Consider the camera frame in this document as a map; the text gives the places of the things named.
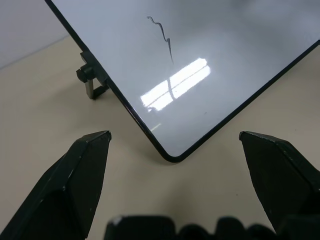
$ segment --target gray wall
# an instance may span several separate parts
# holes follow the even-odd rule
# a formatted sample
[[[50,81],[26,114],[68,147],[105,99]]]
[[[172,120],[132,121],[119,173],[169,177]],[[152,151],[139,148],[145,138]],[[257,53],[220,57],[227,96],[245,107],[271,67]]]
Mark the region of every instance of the gray wall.
[[[0,68],[67,35],[45,0],[0,0]]]

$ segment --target beige table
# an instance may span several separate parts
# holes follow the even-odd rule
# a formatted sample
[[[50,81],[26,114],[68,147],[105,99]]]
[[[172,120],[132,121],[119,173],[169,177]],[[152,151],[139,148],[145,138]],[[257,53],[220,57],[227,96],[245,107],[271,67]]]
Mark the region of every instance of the beige table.
[[[320,48],[185,161],[167,163],[115,95],[89,100],[76,78],[80,50],[66,38],[0,70],[0,231],[34,184],[82,135],[110,130],[100,202],[88,239],[103,239],[118,215],[160,214],[177,227],[218,217],[271,226],[251,183],[242,130],[290,141],[320,169]]]

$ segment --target whiteboard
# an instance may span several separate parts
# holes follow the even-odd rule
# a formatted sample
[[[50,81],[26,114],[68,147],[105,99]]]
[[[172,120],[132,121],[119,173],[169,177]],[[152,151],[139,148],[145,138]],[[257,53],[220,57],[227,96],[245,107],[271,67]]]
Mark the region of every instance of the whiteboard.
[[[52,2],[177,158],[320,39],[319,0]]]

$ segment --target black border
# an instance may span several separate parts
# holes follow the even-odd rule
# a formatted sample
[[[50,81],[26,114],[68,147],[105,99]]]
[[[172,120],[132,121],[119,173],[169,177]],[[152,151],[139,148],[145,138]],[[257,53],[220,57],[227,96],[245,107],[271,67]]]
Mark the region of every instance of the black border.
[[[79,48],[83,52],[90,51],[89,48],[85,45],[85,43],[80,39],[78,34],[73,30],[73,28],[67,22],[65,17],[61,14],[61,12],[55,6],[55,4],[52,2],[52,0],[45,0],[45,2],[50,7],[50,9],[53,11],[55,16],[59,19],[59,21],[62,23],[64,28],[67,30],[67,32],[70,34],[70,36],[73,38],[73,40],[76,42],[76,44],[79,46]],[[227,124],[232,118],[234,118],[239,112],[241,112],[246,106],[248,106],[253,100],[255,100],[261,93],[263,93],[267,88],[269,88],[273,83],[275,83],[279,78],[281,78],[294,65],[296,65],[298,62],[300,62],[305,56],[307,56],[310,52],[312,52],[318,45],[320,45],[320,39],[318,41],[316,41],[312,46],[310,46],[304,53],[302,53],[300,56],[298,56],[287,67],[285,67],[282,71],[280,71],[275,77],[273,77],[270,81],[268,81],[264,86],[262,86],[257,92],[255,92],[251,97],[249,97],[238,108],[236,108],[232,113],[230,113],[226,118],[224,118],[220,123],[218,123],[206,135],[204,135],[197,142],[195,142],[190,148],[188,148],[180,156],[171,156],[166,152],[166,150],[161,146],[161,144],[155,138],[153,133],[147,128],[146,124],[142,121],[142,119],[139,117],[137,112],[130,105],[128,100],[124,97],[124,95],[120,92],[119,88],[115,85],[115,83],[111,79],[108,79],[107,85],[110,87],[110,89],[113,91],[113,93],[117,96],[117,98],[120,100],[120,102],[126,108],[126,110],[131,114],[133,119],[137,122],[139,127],[142,129],[142,131],[145,133],[145,135],[148,137],[148,139],[152,142],[152,144],[158,150],[158,152],[161,154],[161,156],[165,160],[167,160],[171,163],[179,163],[179,162],[183,161],[184,159],[186,159],[186,157],[188,157],[191,153],[193,153],[198,147],[200,147],[205,141],[207,141],[213,134],[215,134],[217,131],[219,131],[225,124]],[[108,75],[107,72],[100,65],[100,63],[98,62],[98,60],[96,58],[95,58],[95,62],[104,71],[104,73],[106,75]]]

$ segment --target black bracket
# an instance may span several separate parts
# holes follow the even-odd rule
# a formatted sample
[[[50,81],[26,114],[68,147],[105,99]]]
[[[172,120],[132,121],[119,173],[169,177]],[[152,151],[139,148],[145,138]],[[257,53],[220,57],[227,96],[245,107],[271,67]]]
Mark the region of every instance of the black bracket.
[[[101,83],[101,81],[100,81],[101,79],[100,79],[100,77],[97,77],[94,65],[92,63],[91,64],[88,63],[87,58],[89,58],[89,59],[91,58],[90,53],[89,52],[82,52],[81,57],[86,64],[83,65],[82,67],[80,67],[76,71],[76,76],[78,77],[78,79],[81,82],[83,82],[85,84],[85,90],[86,90],[86,94],[88,95],[88,97],[92,100],[95,100],[101,94],[103,94],[104,92],[106,92],[109,89],[109,86],[106,83],[107,79],[103,80],[101,86],[94,89],[94,79],[97,78],[100,83]]]

